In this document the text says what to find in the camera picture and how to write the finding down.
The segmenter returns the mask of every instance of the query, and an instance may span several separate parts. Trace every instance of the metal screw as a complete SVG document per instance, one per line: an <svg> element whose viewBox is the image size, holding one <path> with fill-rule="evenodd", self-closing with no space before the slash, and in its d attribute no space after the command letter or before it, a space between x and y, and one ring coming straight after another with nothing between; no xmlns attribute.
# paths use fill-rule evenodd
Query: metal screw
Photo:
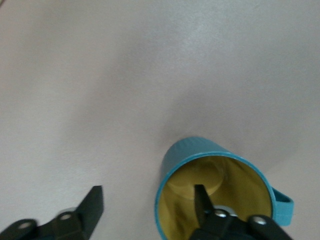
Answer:
<svg viewBox="0 0 320 240"><path fill-rule="evenodd" d="M71 218L71 214L65 214L65 215L60 217L60 220L67 220L69 218Z"/></svg>
<svg viewBox="0 0 320 240"><path fill-rule="evenodd" d="M18 229L26 229L30 226L31 226L31 222L28 221L28 222L24 222L20 226L18 226Z"/></svg>
<svg viewBox="0 0 320 240"><path fill-rule="evenodd" d="M215 213L215 215L219 216L220 218L225 218L227 216L225 214L225 212L222 210L216 210L214 213Z"/></svg>
<svg viewBox="0 0 320 240"><path fill-rule="evenodd" d="M260 216L254 216L253 217L253 221L255 221L257 224L260 224L260 225L266 225L267 224L266 220L264 220Z"/></svg>

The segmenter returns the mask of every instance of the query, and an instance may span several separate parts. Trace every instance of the cup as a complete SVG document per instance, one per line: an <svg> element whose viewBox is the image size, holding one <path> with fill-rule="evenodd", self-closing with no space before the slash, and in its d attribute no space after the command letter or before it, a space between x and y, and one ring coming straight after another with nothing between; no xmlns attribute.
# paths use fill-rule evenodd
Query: cup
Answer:
<svg viewBox="0 0 320 240"><path fill-rule="evenodd" d="M172 145L163 158L160 180L154 213L163 240L188 240L199 227L196 184L205 186L214 205L231 208L243 221L266 215L282 226L291 223L292 199L272 188L252 163L203 137Z"/></svg>

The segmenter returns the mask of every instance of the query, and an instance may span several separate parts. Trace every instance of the teal mug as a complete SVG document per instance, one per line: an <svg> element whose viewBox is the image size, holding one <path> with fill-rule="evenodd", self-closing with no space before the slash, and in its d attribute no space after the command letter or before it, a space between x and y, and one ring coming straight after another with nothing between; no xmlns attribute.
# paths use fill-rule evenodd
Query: teal mug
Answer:
<svg viewBox="0 0 320 240"><path fill-rule="evenodd" d="M252 163L211 140L188 137L164 156L154 213L163 240L187 240L198 228L194 185L203 184L214 205L231 208L246 221L266 215L279 225L290 224L294 202L272 188Z"/></svg>

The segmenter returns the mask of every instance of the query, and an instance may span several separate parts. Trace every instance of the teal cup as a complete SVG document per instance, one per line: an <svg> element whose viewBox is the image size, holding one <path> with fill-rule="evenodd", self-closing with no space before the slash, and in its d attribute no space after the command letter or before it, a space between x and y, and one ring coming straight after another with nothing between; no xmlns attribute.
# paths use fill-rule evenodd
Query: teal cup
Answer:
<svg viewBox="0 0 320 240"><path fill-rule="evenodd" d="M246 221L266 215L281 226L291 223L294 202L274 189L252 163L211 140L188 137L163 158L154 213L163 240L188 240L198 228L194 185L202 184L214 205L231 208Z"/></svg>

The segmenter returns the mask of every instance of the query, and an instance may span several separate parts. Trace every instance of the bolt head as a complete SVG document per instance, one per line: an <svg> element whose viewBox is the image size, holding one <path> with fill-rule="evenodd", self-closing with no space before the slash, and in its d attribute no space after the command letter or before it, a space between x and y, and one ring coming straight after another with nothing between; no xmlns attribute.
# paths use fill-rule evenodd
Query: bolt head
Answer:
<svg viewBox="0 0 320 240"><path fill-rule="evenodd" d="M222 210L216 210L214 213L220 218L225 218L227 216L226 213Z"/></svg>
<svg viewBox="0 0 320 240"><path fill-rule="evenodd" d="M67 220L69 218L71 218L71 214L68 214L68 213L60 217L61 220Z"/></svg>
<svg viewBox="0 0 320 240"><path fill-rule="evenodd" d="M26 229L30 226L31 226L31 222L27 221L27 222L22 223L20 226L18 226L18 229Z"/></svg>
<svg viewBox="0 0 320 240"><path fill-rule="evenodd" d="M260 216L254 216L253 217L253 221L255 221L257 224L260 224L260 225L266 225L267 224L266 220L264 220Z"/></svg>

